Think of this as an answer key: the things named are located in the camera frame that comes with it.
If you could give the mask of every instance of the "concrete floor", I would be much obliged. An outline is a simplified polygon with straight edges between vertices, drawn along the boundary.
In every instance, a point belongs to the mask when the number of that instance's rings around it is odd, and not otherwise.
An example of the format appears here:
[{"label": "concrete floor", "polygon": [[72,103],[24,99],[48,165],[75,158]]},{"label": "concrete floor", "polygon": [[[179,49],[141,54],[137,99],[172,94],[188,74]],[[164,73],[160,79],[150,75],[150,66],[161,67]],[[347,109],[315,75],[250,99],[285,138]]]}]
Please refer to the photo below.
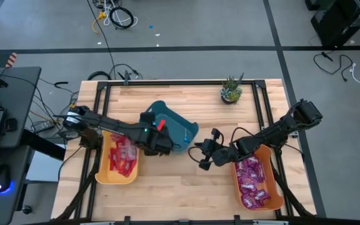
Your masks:
[{"label": "concrete floor", "polygon": [[[320,45],[310,24],[314,13],[306,9],[303,0],[269,0],[269,3],[282,46]],[[103,27],[112,48],[156,47],[156,44],[161,47],[274,47],[262,0],[123,0],[123,4],[140,21],[125,31]],[[111,68],[107,53],[58,52],[59,49],[105,48],[101,34],[91,30],[92,21],[85,1],[5,0],[0,8],[0,50],[33,49],[34,54],[19,54],[15,66],[41,66],[43,79],[68,81],[67,88],[77,90],[92,72],[108,72]],[[351,40],[354,44],[347,45],[360,46],[360,31]],[[37,54],[37,49],[55,49],[56,53]],[[360,219],[360,84],[348,72],[348,82],[344,82],[339,73],[334,76],[323,73],[313,63],[313,56],[319,53],[284,51],[284,57],[296,98],[313,101],[324,115],[323,122],[307,132],[307,141],[326,216]],[[340,54],[348,55],[357,64],[356,76],[360,79],[360,51],[334,52],[331,57],[335,63],[318,61],[325,68],[335,69]],[[116,64],[130,64],[146,79],[224,78],[243,72],[245,78],[284,79],[275,48],[272,51],[164,52],[132,52],[130,49],[115,52],[113,57]],[[42,81],[39,88],[55,113],[67,105],[68,93]],[[32,110],[42,113],[37,106],[32,106]],[[51,206],[56,187],[35,186],[38,188],[49,189],[50,197],[32,204]],[[28,199],[34,200],[36,196],[33,194]],[[51,208],[41,208],[43,210],[34,212],[31,219],[16,216],[12,223],[47,220]]]}]

